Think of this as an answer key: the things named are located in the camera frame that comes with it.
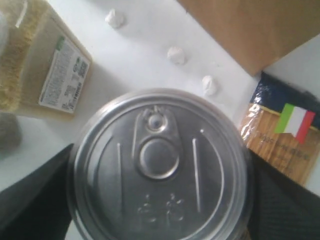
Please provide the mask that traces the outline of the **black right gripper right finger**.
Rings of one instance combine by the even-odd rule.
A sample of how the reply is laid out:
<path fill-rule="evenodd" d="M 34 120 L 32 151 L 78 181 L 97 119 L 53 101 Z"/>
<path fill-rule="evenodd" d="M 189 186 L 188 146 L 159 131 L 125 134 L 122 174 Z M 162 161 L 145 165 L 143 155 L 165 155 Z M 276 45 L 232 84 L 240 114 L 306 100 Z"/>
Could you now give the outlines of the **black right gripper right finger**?
<path fill-rule="evenodd" d="M 320 197 L 245 149 L 247 229 L 252 240 L 318 240 Z"/>

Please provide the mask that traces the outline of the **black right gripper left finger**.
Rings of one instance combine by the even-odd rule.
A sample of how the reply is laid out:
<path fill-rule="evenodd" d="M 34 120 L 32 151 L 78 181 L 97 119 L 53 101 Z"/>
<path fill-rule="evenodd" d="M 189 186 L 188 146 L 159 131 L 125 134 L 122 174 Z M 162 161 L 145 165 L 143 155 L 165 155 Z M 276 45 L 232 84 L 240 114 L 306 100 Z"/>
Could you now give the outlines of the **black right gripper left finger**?
<path fill-rule="evenodd" d="M 67 200 L 70 144 L 0 192 L 2 240 L 63 240 L 72 217 Z"/>

